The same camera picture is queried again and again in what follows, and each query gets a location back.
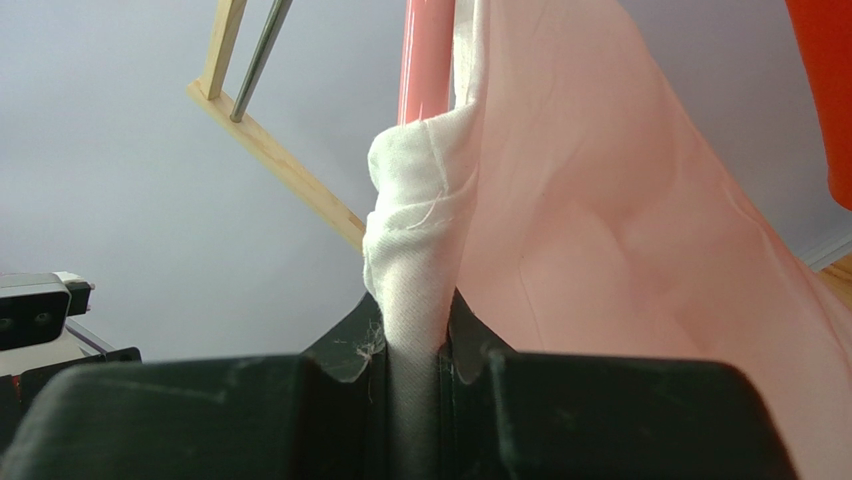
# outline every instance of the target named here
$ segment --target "white fabric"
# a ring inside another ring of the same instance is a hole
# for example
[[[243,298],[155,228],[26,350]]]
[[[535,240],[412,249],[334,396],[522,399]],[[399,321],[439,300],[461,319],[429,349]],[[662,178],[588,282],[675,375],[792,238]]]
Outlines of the white fabric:
[[[455,286],[515,348],[742,369],[806,479],[852,478],[852,315],[695,131],[614,0],[458,0],[456,108],[370,151],[394,478],[434,478]]]

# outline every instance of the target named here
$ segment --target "wall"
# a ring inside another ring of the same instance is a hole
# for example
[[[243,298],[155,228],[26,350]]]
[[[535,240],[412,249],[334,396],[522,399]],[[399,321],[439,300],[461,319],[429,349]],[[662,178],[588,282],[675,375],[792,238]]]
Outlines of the wall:
[[[698,127],[793,251],[843,250],[781,0],[624,0]],[[250,1],[232,94],[270,2]],[[0,271],[98,284],[80,323],[149,359],[297,351],[361,259],[184,94],[215,1],[0,3]],[[403,2],[296,1],[250,113],[362,218],[396,115]]]

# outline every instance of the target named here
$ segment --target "metal pipe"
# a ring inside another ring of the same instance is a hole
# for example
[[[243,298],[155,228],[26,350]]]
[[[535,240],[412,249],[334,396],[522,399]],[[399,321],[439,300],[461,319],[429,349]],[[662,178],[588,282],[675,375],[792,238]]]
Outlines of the metal pipe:
[[[234,123],[240,123],[243,119],[243,114],[246,113],[248,102],[254,93],[254,87],[257,86],[257,81],[260,80],[260,74],[263,73],[263,67],[266,65],[266,60],[269,58],[272,46],[275,45],[275,39],[278,38],[278,32],[281,30],[284,19],[287,18],[287,12],[290,10],[292,3],[293,0],[275,0],[275,3],[272,4],[272,9],[269,10],[266,25],[263,26],[263,33],[260,34],[260,40],[257,42],[257,48],[254,50],[254,56],[249,64],[246,78],[243,80],[243,86],[240,88],[240,93],[234,101],[234,110],[231,112],[231,121]]]

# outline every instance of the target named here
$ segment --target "wooden bar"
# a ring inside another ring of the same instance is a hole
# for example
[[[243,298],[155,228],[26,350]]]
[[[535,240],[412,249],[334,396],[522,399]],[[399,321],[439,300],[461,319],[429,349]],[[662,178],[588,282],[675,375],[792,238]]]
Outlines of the wooden bar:
[[[216,123],[361,252],[361,240],[364,236],[364,223],[361,219],[311,175],[287,149],[272,138],[272,135],[249,115],[243,116],[240,123],[232,122],[228,116],[234,107],[234,101],[224,92],[208,99],[203,90],[202,79],[190,83],[187,93],[216,120]]]
[[[206,100],[212,100],[222,92],[222,84],[228,72],[228,64],[231,62],[245,9],[246,0],[219,0],[216,19],[213,21],[213,36],[207,50],[207,61],[204,62],[204,72],[198,79]]]

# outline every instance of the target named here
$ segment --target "cloth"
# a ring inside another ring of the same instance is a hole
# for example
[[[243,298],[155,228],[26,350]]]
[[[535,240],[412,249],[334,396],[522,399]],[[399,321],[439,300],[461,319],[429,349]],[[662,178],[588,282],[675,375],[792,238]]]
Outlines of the cloth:
[[[828,187],[852,210],[852,2],[787,0],[787,8],[814,93]]]
[[[620,5],[458,0],[455,28],[455,108],[369,155],[364,278],[400,478],[430,478],[456,285],[519,350],[733,364],[802,478],[852,478],[852,314],[752,206]]]

